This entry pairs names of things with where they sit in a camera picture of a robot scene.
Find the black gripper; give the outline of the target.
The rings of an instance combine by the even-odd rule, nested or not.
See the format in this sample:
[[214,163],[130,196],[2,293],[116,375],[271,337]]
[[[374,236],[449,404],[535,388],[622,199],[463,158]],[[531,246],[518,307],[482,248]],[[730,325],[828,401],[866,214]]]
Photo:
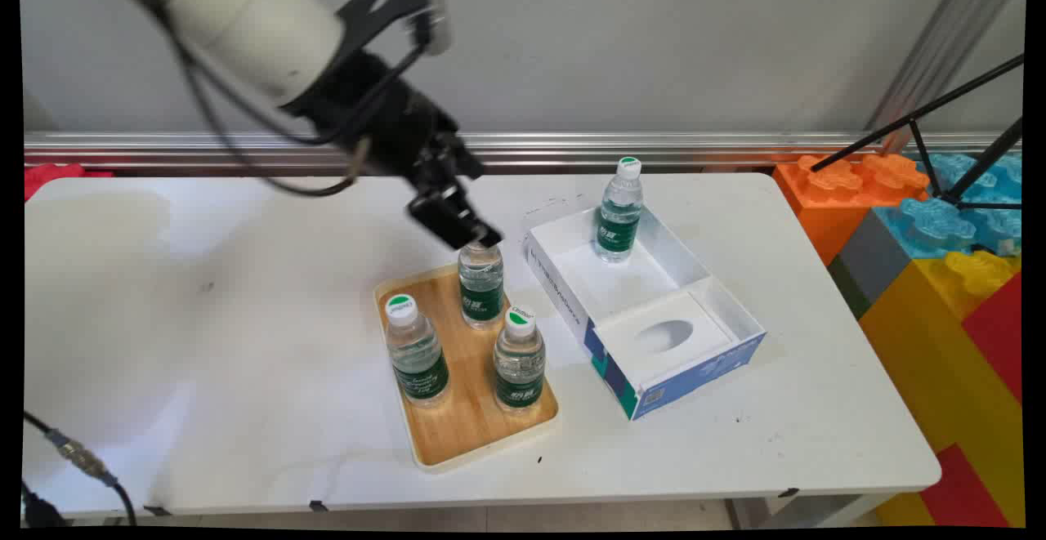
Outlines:
[[347,153],[350,164],[329,192],[347,190],[364,174],[402,176],[426,192],[408,202],[407,212],[430,234],[452,250],[469,243],[492,248],[501,232],[475,212],[467,190],[449,187],[459,176],[481,178],[485,165],[454,134],[454,119],[403,78],[423,49],[414,46],[393,66],[365,49],[341,51],[283,111],[316,130],[298,142]]

